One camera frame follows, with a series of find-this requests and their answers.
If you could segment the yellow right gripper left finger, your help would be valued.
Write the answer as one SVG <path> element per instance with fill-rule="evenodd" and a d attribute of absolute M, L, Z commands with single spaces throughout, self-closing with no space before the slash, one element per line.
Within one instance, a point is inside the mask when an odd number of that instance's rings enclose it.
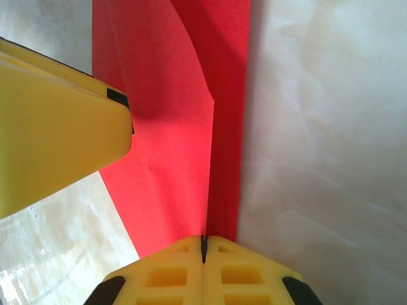
<path fill-rule="evenodd" d="M 109 273 L 84 305 L 202 305 L 203 241 L 183 238 Z"/>

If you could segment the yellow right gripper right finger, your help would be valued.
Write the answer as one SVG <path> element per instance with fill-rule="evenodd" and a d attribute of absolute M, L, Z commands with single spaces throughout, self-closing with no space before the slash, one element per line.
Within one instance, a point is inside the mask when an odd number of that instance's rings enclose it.
<path fill-rule="evenodd" d="M 301 275 L 220 236 L 202 238 L 202 305 L 322 305 Z"/>

